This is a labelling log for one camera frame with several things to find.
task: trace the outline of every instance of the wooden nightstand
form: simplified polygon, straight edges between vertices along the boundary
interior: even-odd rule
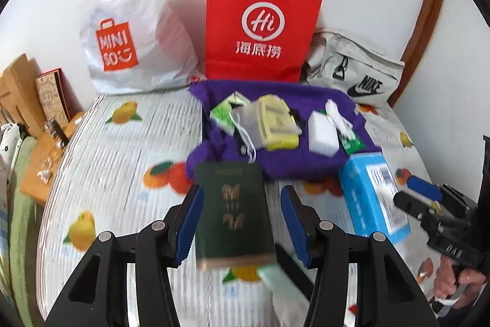
[[[61,128],[65,132],[66,136],[70,139],[75,132],[75,121],[82,117],[85,113],[78,112],[69,124],[60,124]],[[52,173],[50,180],[47,184],[37,176],[38,172],[42,168],[43,161],[50,155],[54,155],[53,162],[51,164],[50,171]],[[45,206],[47,197],[50,195],[51,186],[55,180],[58,166],[60,165],[63,151],[56,148],[56,142],[49,135],[48,132],[43,132],[35,148],[32,151],[31,158],[29,160],[28,170],[25,173],[24,180],[21,184],[21,193],[32,197],[38,204]]]

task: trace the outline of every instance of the green packet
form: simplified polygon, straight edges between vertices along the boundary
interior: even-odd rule
[[[230,136],[233,136],[235,126],[230,118],[231,103],[243,106],[249,104],[250,100],[248,100],[240,92],[233,92],[211,110],[209,117],[217,124],[217,126],[219,126],[221,130],[225,131]]]
[[[328,115],[324,109],[319,110],[319,112],[321,112],[322,114]],[[364,144],[364,142],[361,140],[361,138],[359,137],[359,135],[356,132],[354,132],[356,137],[352,140],[349,140],[345,136],[342,136],[339,131],[337,131],[337,134],[339,135],[340,143],[342,144],[342,147],[344,148],[345,153],[348,156],[350,156],[354,153],[357,153],[358,151],[360,151],[364,147],[366,147],[366,145]]]

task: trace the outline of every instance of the barcode label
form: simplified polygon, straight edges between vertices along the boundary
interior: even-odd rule
[[[378,196],[388,233],[393,234],[408,224],[407,215],[395,207],[396,185],[386,164],[367,165],[367,174]]]

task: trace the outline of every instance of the white sponge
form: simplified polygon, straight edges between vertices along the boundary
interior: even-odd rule
[[[311,113],[308,119],[308,143],[310,152],[327,157],[332,157],[339,151],[337,129],[325,114],[318,111]]]

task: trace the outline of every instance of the white nike bag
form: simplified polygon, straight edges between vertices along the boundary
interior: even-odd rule
[[[308,84],[341,90],[354,102],[373,106],[386,103],[398,88],[405,66],[334,29],[317,30],[307,64]]]
[[[201,76],[169,0],[80,0],[80,39],[100,93],[183,87]]]

